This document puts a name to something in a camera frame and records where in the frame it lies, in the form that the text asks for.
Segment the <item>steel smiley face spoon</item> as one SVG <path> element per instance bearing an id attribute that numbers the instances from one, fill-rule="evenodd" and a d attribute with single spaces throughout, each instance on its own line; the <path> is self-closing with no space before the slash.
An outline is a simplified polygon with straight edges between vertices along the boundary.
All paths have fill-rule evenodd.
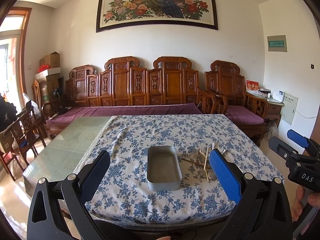
<path id="1" fill-rule="evenodd" d="M 214 171 L 212 170 L 212 168 L 207 169 L 207 172 L 208 172 L 209 181 L 216 181 L 217 177 Z"/>

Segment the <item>brown wooden chopstick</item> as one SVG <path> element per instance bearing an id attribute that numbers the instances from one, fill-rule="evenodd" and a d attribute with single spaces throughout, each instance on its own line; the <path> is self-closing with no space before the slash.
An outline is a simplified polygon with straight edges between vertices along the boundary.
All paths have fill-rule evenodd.
<path id="1" fill-rule="evenodd" d="M 205 166 L 204 163 L 198 163 L 198 162 L 191 161 L 191 160 L 188 160 L 188 159 L 185 159 L 185 158 L 182 158 L 182 157 L 181 157 L 181 160 L 187 161 L 187 162 L 189 162 L 189 163 L 195 164 L 195 165 L 200 166 L 200 167 L 206 167 L 206 168 L 208 168 L 208 169 L 211 168 L 210 165 Z"/>

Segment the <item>steel fork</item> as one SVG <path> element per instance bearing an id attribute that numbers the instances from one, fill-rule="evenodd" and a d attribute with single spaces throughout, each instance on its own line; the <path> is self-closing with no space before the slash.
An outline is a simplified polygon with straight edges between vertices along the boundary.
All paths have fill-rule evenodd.
<path id="1" fill-rule="evenodd" d="M 194 156 L 194 159 L 196 160 L 196 162 L 200 166 L 200 170 L 202 172 L 202 176 L 204 178 L 206 178 L 207 181 L 209 181 L 207 167 L 206 167 L 206 164 L 204 163 L 206 161 L 206 157 L 203 155 L 203 151 L 202 150 L 197 150 L 197 149 L 194 148 L 193 149 L 193 156 Z"/>

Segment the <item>blue floral tablecloth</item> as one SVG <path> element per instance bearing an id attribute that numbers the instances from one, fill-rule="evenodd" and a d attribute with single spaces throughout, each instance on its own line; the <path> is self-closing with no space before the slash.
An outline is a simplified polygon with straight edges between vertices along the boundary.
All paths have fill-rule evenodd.
<path id="1" fill-rule="evenodd" d="M 110 166 L 85 207 L 94 218 L 132 226 L 225 217 L 235 203 L 211 175 L 213 149 L 257 179 L 281 177 L 258 146 L 222 114 L 114 116 L 75 169 L 79 172 L 102 151 L 110 155 Z"/>

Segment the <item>white router box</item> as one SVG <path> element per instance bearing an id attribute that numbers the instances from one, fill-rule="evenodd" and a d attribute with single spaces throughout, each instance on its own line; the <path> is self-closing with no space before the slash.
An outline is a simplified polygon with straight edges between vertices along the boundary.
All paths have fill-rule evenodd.
<path id="1" fill-rule="evenodd" d="M 272 99 L 274 99 L 278 102 L 284 101 L 284 92 L 281 90 L 277 90 L 277 89 L 272 90 L 271 96 L 272 96 Z"/>

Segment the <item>red greeting card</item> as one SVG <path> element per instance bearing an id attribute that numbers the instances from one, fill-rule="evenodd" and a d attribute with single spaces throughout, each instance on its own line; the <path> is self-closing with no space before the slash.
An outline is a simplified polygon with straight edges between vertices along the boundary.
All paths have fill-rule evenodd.
<path id="1" fill-rule="evenodd" d="M 252 81 L 252 80 L 246 80 L 246 91 L 248 93 L 259 93 L 259 82 Z"/>

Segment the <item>dark wooden dining chair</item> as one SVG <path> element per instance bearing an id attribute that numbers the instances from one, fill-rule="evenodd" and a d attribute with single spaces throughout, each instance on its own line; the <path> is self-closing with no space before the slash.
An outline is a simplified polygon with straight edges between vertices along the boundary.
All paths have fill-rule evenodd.
<path id="1" fill-rule="evenodd" d="M 38 141 L 46 147 L 44 135 L 40 129 L 42 118 L 36 115 L 36 106 L 35 102 L 29 100 L 25 104 L 25 109 L 17 115 L 16 120 L 1 131 L 1 164 L 12 180 L 16 180 L 10 170 L 10 164 L 13 161 L 24 171 L 18 158 L 28 165 L 27 152 L 31 150 L 34 157 L 37 157 L 39 153 L 35 144 Z"/>

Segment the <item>black desk lamp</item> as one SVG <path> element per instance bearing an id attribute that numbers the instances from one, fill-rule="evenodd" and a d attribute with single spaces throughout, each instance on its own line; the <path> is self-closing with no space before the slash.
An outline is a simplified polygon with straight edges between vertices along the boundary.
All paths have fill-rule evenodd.
<path id="1" fill-rule="evenodd" d="M 72 109 L 71 107 L 65 107 L 62 103 L 62 90 L 60 88 L 53 91 L 53 96 L 55 98 L 53 109 L 57 115 L 63 115 Z"/>

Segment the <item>grey metal rectangular tray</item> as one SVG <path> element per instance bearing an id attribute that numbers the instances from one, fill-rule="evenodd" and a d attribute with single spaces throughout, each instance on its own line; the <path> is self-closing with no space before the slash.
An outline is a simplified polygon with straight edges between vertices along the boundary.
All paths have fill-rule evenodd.
<path id="1" fill-rule="evenodd" d="M 147 182 L 152 191 L 175 191 L 181 186 L 182 172 L 173 146 L 148 149 Z"/>

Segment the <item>purple sofa cushion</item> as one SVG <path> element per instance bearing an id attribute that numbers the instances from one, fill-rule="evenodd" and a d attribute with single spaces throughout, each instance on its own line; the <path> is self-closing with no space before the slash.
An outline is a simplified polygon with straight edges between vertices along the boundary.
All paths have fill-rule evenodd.
<path id="1" fill-rule="evenodd" d="M 113 107 L 75 107 L 65 114 L 46 121 L 47 125 L 68 126 L 79 117 L 102 117 L 119 115 L 179 115 L 202 114 L 194 103 L 158 106 L 113 106 Z"/>

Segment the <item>black bag on chair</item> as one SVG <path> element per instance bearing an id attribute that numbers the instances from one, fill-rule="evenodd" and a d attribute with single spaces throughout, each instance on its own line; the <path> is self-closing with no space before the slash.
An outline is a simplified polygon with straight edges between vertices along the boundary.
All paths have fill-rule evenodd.
<path id="1" fill-rule="evenodd" d="M 6 102 L 3 96 L 0 96 L 0 131 L 5 130 L 11 123 L 17 120 L 16 107 Z"/>

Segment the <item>stacked cardboard boxes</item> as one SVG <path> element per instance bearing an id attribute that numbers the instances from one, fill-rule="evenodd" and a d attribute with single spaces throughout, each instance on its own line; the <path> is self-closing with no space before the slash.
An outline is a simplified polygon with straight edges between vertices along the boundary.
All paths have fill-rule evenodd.
<path id="1" fill-rule="evenodd" d="M 55 99 L 53 92 L 60 88 L 60 72 L 60 54 L 58 52 L 55 51 L 40 59 L 32 85 L 35 102 L 39 107 Z"/>

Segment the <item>long carved wooden sofa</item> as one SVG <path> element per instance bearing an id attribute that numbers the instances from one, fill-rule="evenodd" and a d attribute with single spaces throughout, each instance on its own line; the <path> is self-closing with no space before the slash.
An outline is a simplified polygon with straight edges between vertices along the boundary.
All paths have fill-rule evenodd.
<path id="1" fill-rule="evenodd" d="M 136 57 L 110 59 L 103 72 L 91 65 L 73 68 L 65 85 L 65 107 L 158 106 L 194 103 L 203 114 L 217 112 L 216 96 L 199 88 L 199 72 L 186 57 L 161 56 L 153 69 L 140 66 Z M 46 120 L 57 116 L 54 101 L 45 103 Z M 67 126 L 47 125 L 49 138 Z"/>

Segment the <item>framed peacock flower painting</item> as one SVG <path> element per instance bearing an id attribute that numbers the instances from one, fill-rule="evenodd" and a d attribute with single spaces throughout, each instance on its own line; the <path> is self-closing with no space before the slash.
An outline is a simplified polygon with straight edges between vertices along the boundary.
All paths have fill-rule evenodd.
<path id="1" fill-rule="evenodd" d="M 215 0 L 99 0 L 96 31 L 144 24 L 218 29 Z"/>

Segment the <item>white wall cabinet door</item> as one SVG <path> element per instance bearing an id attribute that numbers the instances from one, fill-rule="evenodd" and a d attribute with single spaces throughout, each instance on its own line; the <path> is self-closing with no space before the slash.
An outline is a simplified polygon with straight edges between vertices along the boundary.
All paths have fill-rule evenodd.
<path id="1" fill-rule="evenodd" d="M 295 116 L 298 98 L 285 92 L 283 103 L 284 106 L 281 109 L 281 118 L 291 125 Z"/>

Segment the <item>wall electrical panel box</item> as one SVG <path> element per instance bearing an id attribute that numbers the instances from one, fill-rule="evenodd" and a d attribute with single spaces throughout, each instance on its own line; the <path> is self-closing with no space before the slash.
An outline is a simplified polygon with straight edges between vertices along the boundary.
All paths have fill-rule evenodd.
<path id="1" fill-rule="evenodd" d="M 267 37 L 268 51 L 287 52 L 287 42 L 285 35 L 275 35 Z"/>

